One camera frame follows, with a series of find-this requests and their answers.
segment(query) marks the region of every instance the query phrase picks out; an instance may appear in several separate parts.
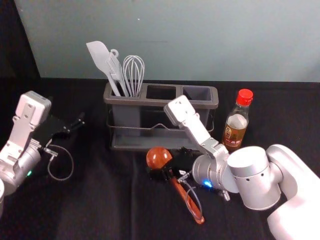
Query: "wire whisk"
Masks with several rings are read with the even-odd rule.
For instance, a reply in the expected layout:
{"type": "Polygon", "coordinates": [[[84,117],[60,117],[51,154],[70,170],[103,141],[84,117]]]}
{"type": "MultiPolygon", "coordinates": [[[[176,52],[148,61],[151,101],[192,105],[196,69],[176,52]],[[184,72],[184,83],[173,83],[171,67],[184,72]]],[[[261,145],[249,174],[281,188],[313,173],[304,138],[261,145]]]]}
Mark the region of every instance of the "wire whisk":
{"type": "Polygon", "coordinates": [[[131,97],[138,97],[145,76],[145,63],[141,57],[129,55],[123,60],[123,79],[131,97]]]}

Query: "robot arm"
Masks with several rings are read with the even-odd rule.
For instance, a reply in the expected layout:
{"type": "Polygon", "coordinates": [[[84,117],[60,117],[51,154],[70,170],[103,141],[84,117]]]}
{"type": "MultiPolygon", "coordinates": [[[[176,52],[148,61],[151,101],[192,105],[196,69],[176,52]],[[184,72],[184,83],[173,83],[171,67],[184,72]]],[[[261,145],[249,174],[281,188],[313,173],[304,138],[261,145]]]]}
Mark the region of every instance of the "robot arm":
{"type": "Polygon", "coordinates": [[[21,95],[9,140],[0,152],[0,179],[4,182],[5,195],[15,192],[40,161],[38,149],[41,146],[32,135],[46,120],[50,108],[51,102],[34,91],[21,95]]]}
{"type": "Polygon", "coordinates": [[[266,210],[280,199],[287,202],[278,207],[267,222],[277,240],[315,239],[320,215],[320,179],[290,149],[272,145],[266,151],[258,146],[241,148],[231,155],[213,141],[199,116],[185,96],[164,107],[171,122],[184,129],[204,155],[192,167],[194,180],[201,185],[240,193],[247,208],[266,210]]]}
{"type": "Polygon", "coordinates": [[[200,185],[222,190],[222,195],[227,201],[230,199],[228,192],[238,193],[238,187],[228,168],[228,150],[210,136],[187,97],[181,95],[172,100],[164,107],[164,112],[173,125],[185,130],[204,154],[193,163],[194,180],[200,185]]]}
{"type": "Polygon", "coordinates": [[[66,126],[50,116],[51,102],[45,97],[28,91],[20,96],[13,117],[13,127],[8,141],[0,151],[0,217],[4,196],[14,193],[29,172],[41,160],[41,154],[58,154],[46,144],[55,136],[64,137],[84,124],[82,117],[66,126]]]}

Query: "bottle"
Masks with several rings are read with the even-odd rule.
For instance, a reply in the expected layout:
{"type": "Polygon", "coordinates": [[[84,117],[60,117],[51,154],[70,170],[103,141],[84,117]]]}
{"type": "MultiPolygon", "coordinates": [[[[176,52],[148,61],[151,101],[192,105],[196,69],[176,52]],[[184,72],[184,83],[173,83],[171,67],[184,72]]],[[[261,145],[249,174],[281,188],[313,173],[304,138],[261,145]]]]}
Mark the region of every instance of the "bottle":
{"type": "Polygon", "coordinates": [[[238,92],[235,106],[226,119],[222,144],[229,152],[241,147],[249,123],[249,106],[253,97],[254,93],[252,91],[241,89],[238,92]]]}

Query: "gray utensil caddy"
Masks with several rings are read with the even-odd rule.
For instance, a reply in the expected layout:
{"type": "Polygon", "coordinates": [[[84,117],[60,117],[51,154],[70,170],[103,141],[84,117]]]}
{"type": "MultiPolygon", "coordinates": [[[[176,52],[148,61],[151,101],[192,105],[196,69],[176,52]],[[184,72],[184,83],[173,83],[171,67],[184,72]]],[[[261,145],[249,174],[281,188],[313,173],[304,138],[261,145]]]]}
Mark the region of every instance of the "gray utensil caddy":
{"type": "Polygon", "coordinates": [[[186,133],[173,126],[164,112],[171,100],[186,95],[209,133],[214,130],[218,91],[212,86],[143,83],[138,97],[115,96],[109,83],[103,99],[114,150],[147,151],[161,146],[167,149],[197,149],[186,133]]]}

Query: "orange ladle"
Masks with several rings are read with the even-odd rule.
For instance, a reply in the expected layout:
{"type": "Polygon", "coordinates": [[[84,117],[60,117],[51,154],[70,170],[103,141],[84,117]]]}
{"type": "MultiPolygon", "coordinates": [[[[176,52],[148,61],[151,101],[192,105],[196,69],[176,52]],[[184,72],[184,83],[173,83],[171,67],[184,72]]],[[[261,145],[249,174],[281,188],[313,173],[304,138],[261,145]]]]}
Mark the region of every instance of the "orange ladle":
{"type": "MultiPolygon", "coordinates": [[[[171,159],[172,156],[170,152],[164,147],[153,147],[146,154],[146,164],[151,169],[161,169],[171,159]]],[[[178,183],[175,177],[171,178],[170,181],[175,187],[175,189],[178,191],[182,199],[185,200],[187,195],[185,189],[178,183]]],[[[205,218],[204,216],[202,216],[199,208],[189,195],[187,196],[186,204],[188,204],[189,209],[193,211],[193,218],[196,221],[196,223],[203,224],[205,222],[205,218]]]]}

